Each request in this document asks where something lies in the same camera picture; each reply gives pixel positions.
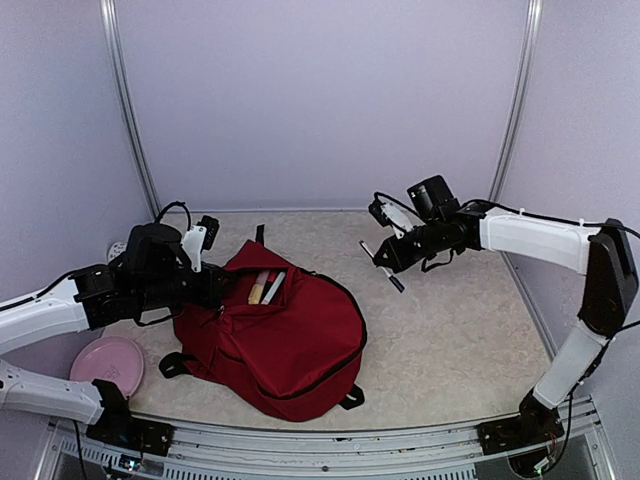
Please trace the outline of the white pen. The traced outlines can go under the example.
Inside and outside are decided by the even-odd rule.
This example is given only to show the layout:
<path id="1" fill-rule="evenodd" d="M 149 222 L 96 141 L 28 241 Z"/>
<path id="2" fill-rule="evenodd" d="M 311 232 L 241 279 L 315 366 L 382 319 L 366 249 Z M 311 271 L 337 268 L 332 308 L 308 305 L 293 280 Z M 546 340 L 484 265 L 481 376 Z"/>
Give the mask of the white pen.
<path id="1" fill-rule="evenodd" d="M 370 260 L 373 261 L 374 260 L 374 253 L 370 249 L 370 247 L 363 240 L 360 240 L 358 242 L 358 244 L 363 249 L 363 251 L 366 253 L 366 255 L 370 258 Z M 378 265 L 376 265 L 376 268 L 380 269 L 384 273 L 384 275 L 386 276 L 388 281 L 394 286 L 394 288 L 399 293 L 403 293 L 405 291 L 405 286 L 400 282 L 400 280 L 388 268 L 382 267 L 382 266 L 378 266 Z"/>

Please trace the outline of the pale pink tube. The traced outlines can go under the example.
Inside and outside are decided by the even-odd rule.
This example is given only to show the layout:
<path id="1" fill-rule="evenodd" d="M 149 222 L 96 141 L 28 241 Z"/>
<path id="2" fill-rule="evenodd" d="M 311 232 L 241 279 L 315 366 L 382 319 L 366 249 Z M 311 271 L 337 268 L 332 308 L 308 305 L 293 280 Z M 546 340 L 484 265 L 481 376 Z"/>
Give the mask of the pale pink tube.
<path id="1" fill-rule="evenodd" d="M 261 302 L 262 294 L 269 276 L 269 270 L 263 270 L 257 275 L 248 295 L 247 303 L 249 305 L 258 305 Z"/>

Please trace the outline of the red backpack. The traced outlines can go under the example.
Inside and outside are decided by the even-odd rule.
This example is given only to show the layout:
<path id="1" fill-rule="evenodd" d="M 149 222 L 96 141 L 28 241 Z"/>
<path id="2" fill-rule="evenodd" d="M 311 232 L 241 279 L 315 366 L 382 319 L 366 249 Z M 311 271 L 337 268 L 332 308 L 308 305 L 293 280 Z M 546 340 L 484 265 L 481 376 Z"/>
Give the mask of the red backpack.
<path id="1" fill-rule="evenodd" d="M 219 308 L 186 306 L 173 322 L 179 352 L 159 363 L 167 378 L 190 375 L 228 387 L 262 413 L 291 422 L 365 402 L 357 385 L 367 328 L 351 292 L 269 250 L 264 228 L 224 269 L 235 274 Z M 258 305 L 247 303 L 257 275 L 278 271 Z"/>

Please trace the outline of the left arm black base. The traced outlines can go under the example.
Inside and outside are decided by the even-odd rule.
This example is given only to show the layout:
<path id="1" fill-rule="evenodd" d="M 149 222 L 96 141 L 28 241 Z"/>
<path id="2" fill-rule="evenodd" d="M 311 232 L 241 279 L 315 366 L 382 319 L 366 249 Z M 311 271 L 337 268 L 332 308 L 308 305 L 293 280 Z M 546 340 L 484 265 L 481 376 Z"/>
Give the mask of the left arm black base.
<path id="1" fill-rule="evenodd" d="M 100 394 L 102 413 L 86 427 L 86 436 L 105 444 L 166 457 L 174 435 L 168 423 L 145 420 L 131 414 L 128 400 L 113 382 L 95 379 L 91 384 Z"/>

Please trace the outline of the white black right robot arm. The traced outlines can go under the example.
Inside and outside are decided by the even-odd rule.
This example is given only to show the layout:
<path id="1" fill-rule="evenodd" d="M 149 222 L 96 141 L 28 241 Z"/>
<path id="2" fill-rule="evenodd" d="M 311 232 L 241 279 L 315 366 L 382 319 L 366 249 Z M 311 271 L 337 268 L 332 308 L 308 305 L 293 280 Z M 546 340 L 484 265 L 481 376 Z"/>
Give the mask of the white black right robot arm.
<path id="1" fill-rule="evenodd" d="M 564 220 L 506 208 L 488 200 L 448 200 L 424 211 L 375 193 L 370 214 L 392 234 L 373 256 L 376 266 L 399 274 L 436 257 L 492 252 L 508 263 L 548 349 L 548 370 L 523 400 L 511 433 L 535 442 L 558 407 L 598 366 L 608 346 L 634 327 L 639 272 L 629 246 L 633 230 L 609 219 Z"/>

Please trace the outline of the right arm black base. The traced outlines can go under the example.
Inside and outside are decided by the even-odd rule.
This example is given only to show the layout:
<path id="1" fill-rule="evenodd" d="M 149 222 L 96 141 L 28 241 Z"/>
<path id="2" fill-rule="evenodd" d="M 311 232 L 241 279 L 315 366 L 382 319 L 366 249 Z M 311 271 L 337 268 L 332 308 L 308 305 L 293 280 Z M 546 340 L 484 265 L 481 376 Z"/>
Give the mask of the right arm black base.
<path id="1" fill-rule="evenodd" d="M 482 422 L 477 426 L 484 455 L 550 441 L 565 434 L 558 408 L 548 408 L 529 391 L 519 404 L 518 413 L 500 420 Z"/>

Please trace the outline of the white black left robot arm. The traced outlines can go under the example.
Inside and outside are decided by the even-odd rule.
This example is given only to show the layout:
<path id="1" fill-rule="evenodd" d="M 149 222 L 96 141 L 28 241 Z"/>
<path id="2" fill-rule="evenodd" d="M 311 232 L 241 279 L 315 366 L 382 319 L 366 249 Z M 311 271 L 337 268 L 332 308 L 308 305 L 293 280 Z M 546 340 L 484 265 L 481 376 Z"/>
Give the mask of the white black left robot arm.
<path id="1" fill-rule="evenodd" d="M 140 324 L 147 311 L 167 308 L 179 315 L 188 305 L 218 308 L 233 276 L 202 259 L 216 234 L 215 226 L 185 233 L 162 223 L 134 227 L 124 251 L 108 263 L 65 273 L 38 293 L 3 303 L 2 353 L 122 320 Z M 63 380 L 2 363 L 1 407 L 100 424 L 121 445 L 140 434 L 139 421 L 110 381 Z"/>

